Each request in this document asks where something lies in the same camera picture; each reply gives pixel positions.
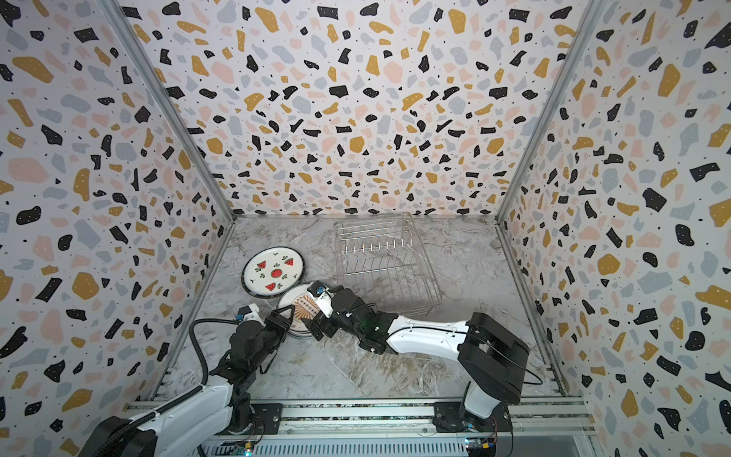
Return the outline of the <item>sunburst plate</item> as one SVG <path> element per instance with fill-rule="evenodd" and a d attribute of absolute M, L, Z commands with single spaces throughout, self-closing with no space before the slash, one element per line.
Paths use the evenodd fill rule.
<path fill-rule="evenodd" d="M 294 306 L 292 324 L 289 328 L 289 335 L 294 338 L 310 339 L 312 337 L 303 320 L 312 320 L 320 311 L 308 293 L 309 286 L 310 283 L 306 283 L 290 289 L 280 297 L 277 304 L 277 308 Z"/>

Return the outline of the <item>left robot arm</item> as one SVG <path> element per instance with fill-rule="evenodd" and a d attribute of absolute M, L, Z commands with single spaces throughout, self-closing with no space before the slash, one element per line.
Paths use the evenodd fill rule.
<path fill-rule="evenodd" d="M 150 411 L 131 418 L 112 416 L 100 422 L 83 445 L 81 456 L 204 456 L 203 443 L 219 433 L 231 434 L 247 453 L 275 426 L 251 405 L 249 388 L 265 374 L 286 340 L 293 306 L 261 318 L 254 306 L 233 319 L 200 318 L 188 338 L 202 368 L 200 384 Z M 214 369 L 197 339 L 200 324 L 233 325 L 230 348 Z"/>

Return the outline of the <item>watermelon pattern plate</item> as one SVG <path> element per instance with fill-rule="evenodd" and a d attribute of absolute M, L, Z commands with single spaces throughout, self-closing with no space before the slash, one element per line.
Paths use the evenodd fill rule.
<path fill-rule="evenodd" d="M 256 253 L 241 273 L 246 293 L 259 298 L 277 297 L 300 284 L 305 260 L 298 251 L 273 247 Z"/>

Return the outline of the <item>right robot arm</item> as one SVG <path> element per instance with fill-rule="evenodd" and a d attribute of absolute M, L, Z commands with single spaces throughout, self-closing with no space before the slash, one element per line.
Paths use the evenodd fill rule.
<path fill-rule="evenodd" d="M 500 405 L 522 400 L 529 347 L 495 319 L 475 312 L 451 323 L 420 321 L 367 304 L 351 289 L 315 281 L 308 297 L 318 312 L 303 322 L 320 340 L 344 331 L 365 352 L 424 354 L 455 361 L 468 374 L 455 430 L 481 428 L 494 421 Z"/>

